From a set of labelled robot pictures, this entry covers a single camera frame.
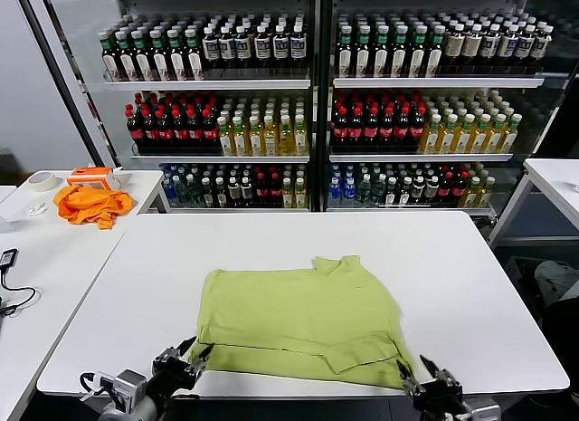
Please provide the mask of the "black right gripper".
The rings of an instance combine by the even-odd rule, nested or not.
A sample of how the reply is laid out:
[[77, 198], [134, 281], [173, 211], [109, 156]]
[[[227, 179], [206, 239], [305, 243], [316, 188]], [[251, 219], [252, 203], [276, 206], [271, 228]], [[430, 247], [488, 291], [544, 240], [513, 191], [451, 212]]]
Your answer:
[[420, 355], [423, 365], [435, 380], [421, 384], [412, 371], [397, 360], [396, 365], [406, 393], [413, 407], [423, 416], [468, 416], [469, 410], [463, 400], [461, 383], [445, 368], [439, 368], [432, 360]]

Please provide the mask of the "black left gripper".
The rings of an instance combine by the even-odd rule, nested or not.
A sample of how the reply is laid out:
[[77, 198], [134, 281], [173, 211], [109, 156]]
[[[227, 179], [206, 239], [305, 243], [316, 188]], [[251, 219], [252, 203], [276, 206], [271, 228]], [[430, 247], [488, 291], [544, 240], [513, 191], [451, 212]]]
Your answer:
[[150, 397], [171, 397], [178, 389], [195, 387], [209, 364], [214, 344], [196, 341], [196, 336], [169, 347], [153, 360], [153, 376], [148, 381]]

